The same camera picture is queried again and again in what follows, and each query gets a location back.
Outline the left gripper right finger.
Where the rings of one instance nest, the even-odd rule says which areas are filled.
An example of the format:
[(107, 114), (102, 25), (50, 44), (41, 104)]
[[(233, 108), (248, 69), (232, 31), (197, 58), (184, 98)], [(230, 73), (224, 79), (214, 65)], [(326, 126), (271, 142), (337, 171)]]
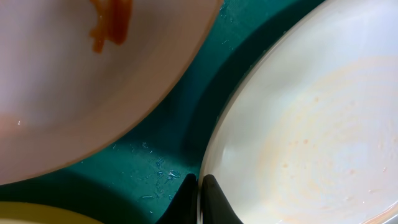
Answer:
[(243, 224), (212, 174), (201, 185), (202, 224)]

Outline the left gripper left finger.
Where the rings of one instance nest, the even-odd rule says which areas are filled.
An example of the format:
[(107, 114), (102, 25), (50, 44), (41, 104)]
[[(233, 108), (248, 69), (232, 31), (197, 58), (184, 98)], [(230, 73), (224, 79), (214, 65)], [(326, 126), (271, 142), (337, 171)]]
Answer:
[(155, 224), (196, 224), (198, 183), (194, 174), (187, 174), (170, 205)]

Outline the white plate with brown smear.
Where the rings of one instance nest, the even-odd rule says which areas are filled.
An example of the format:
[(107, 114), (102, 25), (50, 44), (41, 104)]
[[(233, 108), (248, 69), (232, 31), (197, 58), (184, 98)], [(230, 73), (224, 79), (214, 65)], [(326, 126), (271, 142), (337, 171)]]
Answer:
[(208, 143), (244, 223), (397, 222), (397, 0), (325, 1), (239, 85)]

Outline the white plate with red smear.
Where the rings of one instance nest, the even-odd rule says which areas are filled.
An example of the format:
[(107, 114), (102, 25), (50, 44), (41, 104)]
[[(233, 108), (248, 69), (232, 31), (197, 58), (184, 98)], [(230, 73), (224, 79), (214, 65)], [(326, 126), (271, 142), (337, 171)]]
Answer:
[(221, 1), (138, 0), (93, 51), (89, 1), (1, 2), (1, 183), (74, 164), (140, 123), (180, 80)]

